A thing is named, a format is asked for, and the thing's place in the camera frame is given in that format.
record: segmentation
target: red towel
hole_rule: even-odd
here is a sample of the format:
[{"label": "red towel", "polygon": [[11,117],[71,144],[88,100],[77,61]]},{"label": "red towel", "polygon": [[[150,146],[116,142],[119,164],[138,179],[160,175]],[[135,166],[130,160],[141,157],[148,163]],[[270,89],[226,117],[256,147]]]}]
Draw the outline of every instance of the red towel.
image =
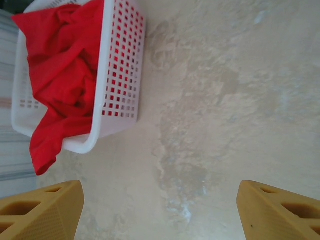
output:
[{"label": "red towel", "polygon": [[33,96],[48,107],[30,143],[37,175],[55,163],[64,138],[92,126],[104,1],[12,17],[26,36]]}]

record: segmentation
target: red cloth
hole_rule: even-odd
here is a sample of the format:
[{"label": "red cloth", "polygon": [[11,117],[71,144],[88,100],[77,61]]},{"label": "red cloth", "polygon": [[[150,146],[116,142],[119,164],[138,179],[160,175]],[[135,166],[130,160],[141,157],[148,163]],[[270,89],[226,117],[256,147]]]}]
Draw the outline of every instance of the red cloth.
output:
[{"label": "red cloth", "polygon": [[12,17],[26,36],[33,96],[48,107],[30,143],[37,175],[56,162],[63,139],[92,126],[103,0]]}]

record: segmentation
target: white plastic basket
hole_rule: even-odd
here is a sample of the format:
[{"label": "white plastic basket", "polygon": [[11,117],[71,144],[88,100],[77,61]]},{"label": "white plastic basket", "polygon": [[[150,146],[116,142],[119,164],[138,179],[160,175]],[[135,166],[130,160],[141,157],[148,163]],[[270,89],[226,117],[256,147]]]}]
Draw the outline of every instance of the white plastic basket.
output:
[{"label": "white plastic basket", "polygon": [[[89,0],[36,0],[26,13]],[[105,0],[90,134],[66,138],[63,148],[85,154],[98,138],[132,127],[138,118],[146,15],[135,0]],[[12,94],[12,126],[32,136],[47,108],[33,98],[26,37],[19,31]]]}]

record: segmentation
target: yellow plastic part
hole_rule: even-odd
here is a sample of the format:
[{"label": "yellow plastic part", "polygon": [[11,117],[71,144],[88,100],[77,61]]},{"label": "yellow plastic part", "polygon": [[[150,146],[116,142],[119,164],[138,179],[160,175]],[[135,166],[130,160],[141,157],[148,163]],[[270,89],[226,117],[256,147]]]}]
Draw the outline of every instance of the yellow plastic part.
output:
[{"label": "yellow plastic part", "polygon": [[320,201],[255,181],[236,199],[247,240],[320,240]]},{"label": "yellow plastic part", "polygon": [[0,240],[73,240],[84,202],[80,181],[0,199]]}]

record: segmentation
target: concrete floor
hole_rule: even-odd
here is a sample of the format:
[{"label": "concrete floor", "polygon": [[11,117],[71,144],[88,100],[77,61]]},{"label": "concrete floor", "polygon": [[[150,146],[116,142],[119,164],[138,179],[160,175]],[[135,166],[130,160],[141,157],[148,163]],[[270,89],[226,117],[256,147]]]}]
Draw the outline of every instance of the concrete floor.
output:
[{"label": "concrete floor", "polygon": [[38,178],[81,180],[76,239],[244,240],[242,180],[320,199],[320,1],[144,4],[138,123]]}]

